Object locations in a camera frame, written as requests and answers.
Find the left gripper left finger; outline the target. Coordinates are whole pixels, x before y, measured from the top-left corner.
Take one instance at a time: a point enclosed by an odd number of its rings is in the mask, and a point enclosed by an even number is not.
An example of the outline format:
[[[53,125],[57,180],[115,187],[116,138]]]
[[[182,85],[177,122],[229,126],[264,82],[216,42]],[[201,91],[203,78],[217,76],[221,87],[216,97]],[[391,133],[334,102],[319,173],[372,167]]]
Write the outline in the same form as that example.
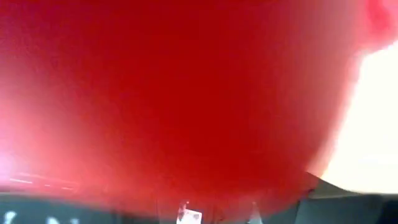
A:
[[[114,210],[84,207],[59,200],[0,195],[0,224],[173,224]]]

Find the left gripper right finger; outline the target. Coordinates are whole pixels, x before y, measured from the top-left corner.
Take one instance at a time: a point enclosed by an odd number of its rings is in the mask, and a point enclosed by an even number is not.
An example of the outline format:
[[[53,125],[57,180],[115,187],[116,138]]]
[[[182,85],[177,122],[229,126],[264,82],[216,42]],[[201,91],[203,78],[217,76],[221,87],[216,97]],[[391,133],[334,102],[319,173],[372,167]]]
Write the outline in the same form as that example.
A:
[[[298,203],[295,224],[398,224],[398,194],[358,193],[310,177],[317,185]]]

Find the red measuring cup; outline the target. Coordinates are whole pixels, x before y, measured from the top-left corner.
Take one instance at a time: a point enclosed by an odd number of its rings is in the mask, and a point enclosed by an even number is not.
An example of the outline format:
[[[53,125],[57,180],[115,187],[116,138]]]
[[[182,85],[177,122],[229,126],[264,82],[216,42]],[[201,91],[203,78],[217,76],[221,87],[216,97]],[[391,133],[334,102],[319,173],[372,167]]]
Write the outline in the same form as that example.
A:
[[[0,194],[280,210],[396,38],[398,0],[0,0]]]

